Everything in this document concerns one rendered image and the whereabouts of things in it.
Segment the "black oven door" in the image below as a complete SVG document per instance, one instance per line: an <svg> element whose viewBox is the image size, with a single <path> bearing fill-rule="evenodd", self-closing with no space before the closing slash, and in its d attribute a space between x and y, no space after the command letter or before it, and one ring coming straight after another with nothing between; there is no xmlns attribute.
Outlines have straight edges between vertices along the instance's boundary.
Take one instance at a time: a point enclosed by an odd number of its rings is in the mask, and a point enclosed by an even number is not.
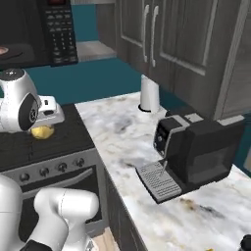
<svg viewBox="0 0 251 251"><path fill-rule="evenodd" d="M36 187L39 187L40 185L41 186L46 185L50 181L58 182L67 178L78 176L79 174L81 174L82 172L88 169L92 169L93 171L93 174L91 176L88 176L85 179L81 180L80 182L75 183L71 186L64 187L64 188L87 190L87 191L95 193L98 196L98 198L101 198L99 188L98 188L98 175L96 173L96 166L90 166L86 169L80 169L73 172L60 174L58 176L48 177L44 180L22 185L21 189L22 189L22 192L24 193L26 191L33 190ZM34 227L36 226L38 222L38 215L34 211L34 208L33 208L34 197L23 200L23 210L22 210L22 216L21 216L21 221L20 221L20 226L19 226L19 235L20 235L21 241L27 241L27 239L31 235Z"/></svg>

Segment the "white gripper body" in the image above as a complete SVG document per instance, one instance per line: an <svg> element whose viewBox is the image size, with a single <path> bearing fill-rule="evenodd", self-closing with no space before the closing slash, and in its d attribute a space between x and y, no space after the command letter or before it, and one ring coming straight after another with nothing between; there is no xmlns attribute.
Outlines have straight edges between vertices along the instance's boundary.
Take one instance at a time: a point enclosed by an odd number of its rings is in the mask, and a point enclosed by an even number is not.
<svg viewBox="0 0 251 251"><path fill-rule="evenodd" d="M36 122L33 127L39 126L52 126L58 123L62 123L65 119L62 109L56 111L44 111L39 112Z"/></svg>

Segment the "yellow round food item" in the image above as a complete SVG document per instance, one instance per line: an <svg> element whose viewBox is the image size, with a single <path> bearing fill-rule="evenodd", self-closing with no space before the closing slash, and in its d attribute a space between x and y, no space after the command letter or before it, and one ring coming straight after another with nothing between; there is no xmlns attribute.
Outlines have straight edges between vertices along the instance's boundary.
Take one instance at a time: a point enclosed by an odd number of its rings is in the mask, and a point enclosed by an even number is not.
<svg viewBox="0 0 251 251"><path fill-rule="evenodd" d="M49 125L43 125L39 127L34 127L31 130L31 134L36 139L47 139L54 133L54 128Z"/></svg>

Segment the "black and grey stove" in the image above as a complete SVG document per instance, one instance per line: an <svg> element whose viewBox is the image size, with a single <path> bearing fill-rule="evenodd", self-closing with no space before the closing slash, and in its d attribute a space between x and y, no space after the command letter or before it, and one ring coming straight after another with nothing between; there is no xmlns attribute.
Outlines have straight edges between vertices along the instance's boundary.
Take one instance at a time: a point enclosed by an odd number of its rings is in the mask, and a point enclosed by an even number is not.
<svg viewBox="0 0 251 251"><path fill-rule="evenodd" d="M96 166L100 207L94 218L86 222L87 232L95 236L107 225L104 165L75 105L65 105L63 112L65 120L54 126L55 132L47 139L36 139L26 132L0 133L0 174L22 186ZM75 165L79 158L84 159L81 168ZM57 170L61 163L68 166L63 173ZM42 168L49 169L47 176L40 175ZM29 174L28 181L20 181L23 173Z"/></svg>

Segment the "white paper towel roll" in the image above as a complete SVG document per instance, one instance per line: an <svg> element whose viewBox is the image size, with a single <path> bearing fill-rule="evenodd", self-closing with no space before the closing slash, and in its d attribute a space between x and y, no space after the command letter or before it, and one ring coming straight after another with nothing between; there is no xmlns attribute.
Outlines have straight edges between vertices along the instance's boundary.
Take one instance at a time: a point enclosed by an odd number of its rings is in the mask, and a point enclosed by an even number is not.
<svg viewBox="0 0 251 251"><path fill-rule="evenodd" d="M157 113L160 109L159 85L146 75L141 76L139 109L147 113Z"/></svg>

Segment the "dark grey base cupboard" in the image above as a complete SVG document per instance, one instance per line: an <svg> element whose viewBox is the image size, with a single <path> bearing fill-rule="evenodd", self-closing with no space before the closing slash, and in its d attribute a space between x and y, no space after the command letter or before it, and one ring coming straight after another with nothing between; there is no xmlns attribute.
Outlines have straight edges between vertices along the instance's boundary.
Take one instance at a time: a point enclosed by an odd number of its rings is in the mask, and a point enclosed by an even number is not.
<svg viewBox="0 0 251 251"><path fill-rule="evenodd" d="M105 180L109 226L120 250L147 251L108 172L105 172Z"/></svg>

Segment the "black coffee machine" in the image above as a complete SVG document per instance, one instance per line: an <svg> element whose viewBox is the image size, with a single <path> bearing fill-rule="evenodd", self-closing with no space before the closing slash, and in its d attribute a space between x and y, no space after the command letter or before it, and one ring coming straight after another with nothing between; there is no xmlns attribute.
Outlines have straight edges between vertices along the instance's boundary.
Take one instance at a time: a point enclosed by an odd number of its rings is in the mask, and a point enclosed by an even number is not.
<svg viewBox="0 0 251 251"><path fill-rule="evenodd" d="M153 146L160 161L136 170L160 204L219 181L230 173L244 117L211 121L181 112L158 121Z"/></svg>

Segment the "narrow grey cupboard door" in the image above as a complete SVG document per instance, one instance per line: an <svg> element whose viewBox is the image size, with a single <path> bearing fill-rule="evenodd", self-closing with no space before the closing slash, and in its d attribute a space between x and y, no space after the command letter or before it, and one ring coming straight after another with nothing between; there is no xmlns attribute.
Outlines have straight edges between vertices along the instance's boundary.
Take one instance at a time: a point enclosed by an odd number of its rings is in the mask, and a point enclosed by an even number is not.
<svg viewBox="0 0 251 251"><path fill-rule="evenodd" d="M142 30L143 11L149 5L146 26L146 54L147 63L143 60ZM116 51L118 57L128 63L133 69L146 74L149 63L148 27L150 19L150 0L116 0Z"/></svg>

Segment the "black microwave oven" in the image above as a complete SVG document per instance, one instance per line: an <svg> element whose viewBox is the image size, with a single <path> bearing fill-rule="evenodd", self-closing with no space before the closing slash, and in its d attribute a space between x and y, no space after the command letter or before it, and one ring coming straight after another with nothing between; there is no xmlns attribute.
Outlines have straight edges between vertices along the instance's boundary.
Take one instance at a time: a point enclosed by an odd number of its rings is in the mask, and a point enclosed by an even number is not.
<svg viewBox="0 0 251 251"><path fill-rule="evenodd" d="M34 60L0 62L0 71L76 64L71 0L0 0L0 45L15 43L29 44Z"/></svg>

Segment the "black plate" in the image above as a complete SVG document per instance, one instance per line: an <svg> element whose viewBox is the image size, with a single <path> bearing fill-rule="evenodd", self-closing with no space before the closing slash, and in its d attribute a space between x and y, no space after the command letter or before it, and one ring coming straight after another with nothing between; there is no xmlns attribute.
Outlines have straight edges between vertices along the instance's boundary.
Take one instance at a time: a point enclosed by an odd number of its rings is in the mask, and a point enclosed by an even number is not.
<svg viewBox="0 0 251 251"><path fill-rule="evenodd" d="M32 47L26 43L2 44L0 47L6 47L9 51L0 55L0 62L30 62L34 60Z"/></svg>

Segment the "black round object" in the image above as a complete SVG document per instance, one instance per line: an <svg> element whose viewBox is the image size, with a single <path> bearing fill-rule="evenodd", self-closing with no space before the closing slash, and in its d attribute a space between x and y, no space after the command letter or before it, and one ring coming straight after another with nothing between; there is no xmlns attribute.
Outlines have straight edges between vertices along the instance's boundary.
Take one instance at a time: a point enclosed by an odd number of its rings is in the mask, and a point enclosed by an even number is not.
<svg viewBox="0 0 251 251"><path fill-rule="evenodd" d="M240 242L239 251L251 251L251 234L246 234L243 236Z"/></svg>

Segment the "wide grey cupboard door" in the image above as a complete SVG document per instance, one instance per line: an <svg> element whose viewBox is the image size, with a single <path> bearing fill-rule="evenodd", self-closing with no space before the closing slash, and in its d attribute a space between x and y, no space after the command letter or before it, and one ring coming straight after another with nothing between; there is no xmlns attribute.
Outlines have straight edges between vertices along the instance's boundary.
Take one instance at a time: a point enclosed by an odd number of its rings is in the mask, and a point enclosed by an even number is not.
<svg viewBox="0 0 251 251"><path fill-rule="evenodd" d="M207 118L223 117L231 44L244 0L155 0L159 6L151 74Z"/></svg>

